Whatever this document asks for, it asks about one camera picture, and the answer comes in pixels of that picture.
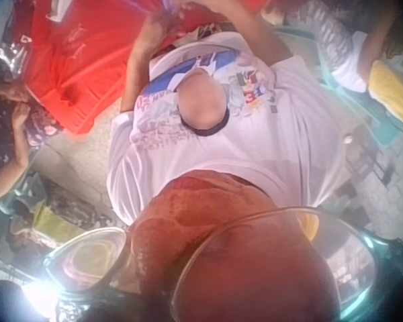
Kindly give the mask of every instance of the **teal chair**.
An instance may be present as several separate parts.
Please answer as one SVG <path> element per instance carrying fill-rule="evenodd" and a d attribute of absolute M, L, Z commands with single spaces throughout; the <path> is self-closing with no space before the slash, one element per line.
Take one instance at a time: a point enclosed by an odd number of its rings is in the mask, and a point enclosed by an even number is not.
<path fill-rule="evenodd" d="M 340 86 L 331 75 L 318 42 L 314 36 L 307 31 L 291 27 L 274 27 L 275 33 L 286 37 L 293 37 L 296 40 L 312 40 L 316 42 L 318 49 L 318 80 L 323 88 L 333 92 L 342 103 L 348 107 L 369 130 L 371 136 L 383 148 L 391 144 L 403 125 L 397 124 L 388 116 L 388 111 L 380 103 L 372 99 L 367 93 L 356 93 Z"/>

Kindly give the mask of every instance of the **white t-shirt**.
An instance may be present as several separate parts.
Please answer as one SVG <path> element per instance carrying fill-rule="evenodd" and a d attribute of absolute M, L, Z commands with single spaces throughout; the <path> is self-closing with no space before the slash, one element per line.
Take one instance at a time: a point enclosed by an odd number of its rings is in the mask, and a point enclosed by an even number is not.
<path fill-rule="evenodd" d="M 343 145 L 318 81 L 300 57 L 269 68 L 247 53 L 238 34 L 225 34 L 163 57 L 134 112 L 114 120 L 107 187 L 115 212 L 127 224 L 167 183 L 192 170 L 241 177 L 278 207 L 317 206 L 331 192 Z M 224 36 L 243 52 L 224 47 Z M 182 56 L 196 57 L 182 62 Z M 193 68 L 204 68 L 228 94 L 230 120 L 206 138 L 182 126 L 170 89 Z"/>

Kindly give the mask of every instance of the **yellow cloth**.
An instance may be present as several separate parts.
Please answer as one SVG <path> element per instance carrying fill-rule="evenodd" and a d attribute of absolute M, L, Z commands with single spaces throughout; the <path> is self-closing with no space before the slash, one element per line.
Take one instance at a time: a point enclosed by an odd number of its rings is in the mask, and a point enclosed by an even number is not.
<path fill-rule="evenodd" d="M 399 120 L 403 121 L 403 76 L 384 62 L 373 63 L 369 77 L 370 95 L 383 104 Z"/>
<path fill-rule="evenodd" d="M 55 215 L 45 201 L 39 203 L 34 211 L 34 221 L 32 229 L 34 232 L 51 239 L 57 244 L 64 244 L 85 233 L 85 230 L 65 221 L 63 218 Z"/>

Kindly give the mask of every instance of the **graphic print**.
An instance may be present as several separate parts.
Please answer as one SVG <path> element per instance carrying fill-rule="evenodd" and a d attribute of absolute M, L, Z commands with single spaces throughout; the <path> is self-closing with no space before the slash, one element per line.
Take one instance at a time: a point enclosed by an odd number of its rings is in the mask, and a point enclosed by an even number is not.
<path fill-rule="evenodd" d="M 138 150 L 153 150 L 195 136 L 181 124 L 177 94 L 173 90 L 194 68 L 203 68 L 222 83 L 231 117 L 250 117 L 262 108 L 277 113 L 275 93 L 267 90 L 265 76 L 253 66 L 240 66 L 239 55 L 239 52 L 227 50 L 199 56 L 154 79 L 136 102 L 131 142 Z"/>

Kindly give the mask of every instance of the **round mirror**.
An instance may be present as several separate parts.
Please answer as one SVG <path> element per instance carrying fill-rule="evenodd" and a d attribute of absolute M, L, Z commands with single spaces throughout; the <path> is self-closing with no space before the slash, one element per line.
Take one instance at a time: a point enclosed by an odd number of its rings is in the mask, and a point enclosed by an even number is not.
<path fill-rule="evenodd" d="M 351 226 L 286 209 L 212 234 L 186 265 L 171 310 L 176 321 L 301 321 L 302 314 L 336 321 L 359 307 L 375 276 L 375 260 Z"/>
<path fill-rule="evenodd" d="M 111 271 L 125 245 L 122 229 L 89 231 L 53 251 L 44 261 L 45 271 L 61 290 L 88 290 Z"/>

